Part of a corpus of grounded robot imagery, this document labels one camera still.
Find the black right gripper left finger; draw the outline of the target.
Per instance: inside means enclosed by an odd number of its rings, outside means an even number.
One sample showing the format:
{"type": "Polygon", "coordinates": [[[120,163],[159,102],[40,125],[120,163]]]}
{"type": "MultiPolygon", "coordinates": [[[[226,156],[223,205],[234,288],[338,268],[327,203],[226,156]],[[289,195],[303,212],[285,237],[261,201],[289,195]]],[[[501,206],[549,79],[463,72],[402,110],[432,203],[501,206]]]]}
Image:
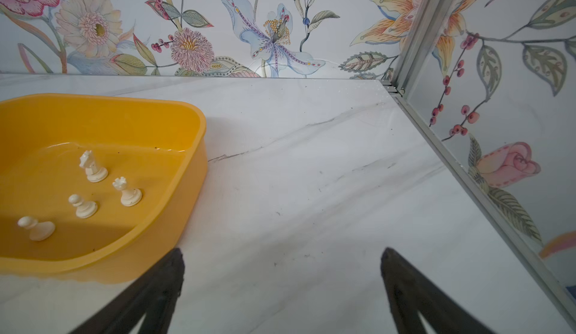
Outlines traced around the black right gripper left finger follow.
{"type": "Polygon", "coordinates": [[[185,262],[174,248],[73,333],[168,332],[184,282],[185,262]]]}

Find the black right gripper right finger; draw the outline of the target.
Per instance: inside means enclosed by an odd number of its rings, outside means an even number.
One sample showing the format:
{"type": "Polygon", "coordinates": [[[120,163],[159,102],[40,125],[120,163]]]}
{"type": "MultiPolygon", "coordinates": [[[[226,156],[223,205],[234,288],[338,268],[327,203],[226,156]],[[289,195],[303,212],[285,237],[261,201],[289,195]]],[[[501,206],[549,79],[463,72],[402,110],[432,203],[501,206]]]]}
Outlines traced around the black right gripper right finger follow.
{"type": "Polygon", "coordinates": [[[424,321],[436,333],[493,332],[393,248],[382,253],[380,272],[399,333],[426,333],[424,321]]]}

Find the yellow tray with white pieces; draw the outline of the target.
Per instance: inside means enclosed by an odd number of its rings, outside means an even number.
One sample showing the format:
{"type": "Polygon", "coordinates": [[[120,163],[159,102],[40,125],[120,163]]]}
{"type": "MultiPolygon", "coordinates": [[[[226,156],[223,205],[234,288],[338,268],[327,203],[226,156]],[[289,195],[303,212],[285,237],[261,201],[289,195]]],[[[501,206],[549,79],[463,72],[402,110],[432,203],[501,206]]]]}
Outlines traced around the yellow tray with white pieces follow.
{"type": "Polygon", "coordinates": [[[208,171],[206,118],[181,101],[36,94],[1,103],[1,272],[116,284],[141,276],[173,249],[208,171]],[[92,183],[91,150],[108,177],[92,183]],[[112,186],[141,190],[135,206],[112,186]],[[98,204],[81,219],[72,194],[98,204]],[[18,220],[51,221],[34,242],[18,220]]]}

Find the white pawn in tray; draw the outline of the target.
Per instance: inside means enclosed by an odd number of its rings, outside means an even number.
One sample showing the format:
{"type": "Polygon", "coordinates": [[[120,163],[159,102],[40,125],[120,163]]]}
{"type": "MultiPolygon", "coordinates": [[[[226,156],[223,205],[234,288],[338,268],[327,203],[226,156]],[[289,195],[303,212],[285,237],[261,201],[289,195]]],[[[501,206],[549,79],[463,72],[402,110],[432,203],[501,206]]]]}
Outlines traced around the white pawn in tray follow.
{"type": "Polygon", "coordinates": [[[93,216],[98,210],[98,204],[95,201],[84,200],[78,194],[72,194],[68,198],[68,203],[75,208],[76,216],[81,219],[93,216]]]}

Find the white pawn near tray edge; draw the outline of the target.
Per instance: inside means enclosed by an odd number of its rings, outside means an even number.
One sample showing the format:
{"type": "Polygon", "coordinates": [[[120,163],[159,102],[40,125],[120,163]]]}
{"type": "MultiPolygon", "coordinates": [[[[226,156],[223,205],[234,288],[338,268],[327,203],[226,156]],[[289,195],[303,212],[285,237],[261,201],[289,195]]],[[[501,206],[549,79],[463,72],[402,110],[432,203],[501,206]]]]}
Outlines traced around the white pawn near tray edge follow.
{"type": "Polygon", "coordinates": [[[41,242],[48,239],[56,230],[56,226],[53,222],[39,222],[36,218],[31,216],[20,218],[17,224],[29,232],[29,239],[34,242],[41,242]]]}

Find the white knight in tray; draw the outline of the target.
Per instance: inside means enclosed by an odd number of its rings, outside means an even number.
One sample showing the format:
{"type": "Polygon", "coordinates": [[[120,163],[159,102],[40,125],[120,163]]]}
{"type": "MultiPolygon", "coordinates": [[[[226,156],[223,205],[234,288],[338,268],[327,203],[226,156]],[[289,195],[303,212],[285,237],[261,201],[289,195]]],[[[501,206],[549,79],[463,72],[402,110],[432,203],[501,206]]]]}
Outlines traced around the white knight in tray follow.
{"type": "Polygon", "coordinates": [[[79,166],[85,171],[89,182],[101,182],[108,177],[108,170],[95,161],[91,150],[87,150],[81,155],[79,166]]]}

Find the aluminium base rail right wall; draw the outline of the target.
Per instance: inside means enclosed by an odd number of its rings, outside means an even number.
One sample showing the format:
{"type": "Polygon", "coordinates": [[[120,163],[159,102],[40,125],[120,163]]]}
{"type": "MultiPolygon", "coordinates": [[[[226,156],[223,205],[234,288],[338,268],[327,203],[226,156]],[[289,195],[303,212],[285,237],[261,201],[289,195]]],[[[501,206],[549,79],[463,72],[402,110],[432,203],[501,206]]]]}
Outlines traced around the aluminium base rail right wall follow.
{"type": "Polygon", "coordinates": [[[516,258],[521,262],[525,270],[543,290],[566,323],[571,329],[575,329],[575,301],[567,289],[556,280],[543,264],[542,260],[539,259],[538,255],[525,243],[522,236],[501,216],[496,204],[482,192],[473,178],[468,175],[464,167],[445,146],[440,143],[440,140],[425,123],[422,122],[416,111],[407,103],[402,93],[388,80],[381,80],[380,83],[387,93],[396,101],[443,164],[450,170],[451,174],[514,253],[516,258]]]}

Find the aluminium corner post right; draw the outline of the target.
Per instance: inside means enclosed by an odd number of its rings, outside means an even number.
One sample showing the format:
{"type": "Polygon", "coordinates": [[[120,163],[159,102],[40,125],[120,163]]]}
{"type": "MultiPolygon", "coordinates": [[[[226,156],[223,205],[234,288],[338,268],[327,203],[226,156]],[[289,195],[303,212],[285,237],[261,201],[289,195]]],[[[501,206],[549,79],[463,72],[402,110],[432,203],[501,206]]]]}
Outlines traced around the aluminium corner post right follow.
{"type": "Polygon", "coordinates": [[[422,1],[392,77],[391,83],[402,97],[409,95],[417,82],[424,62],[433,51],[443,30],[443,25],[448,23],[451,7],[455,1],[422,1]]]}

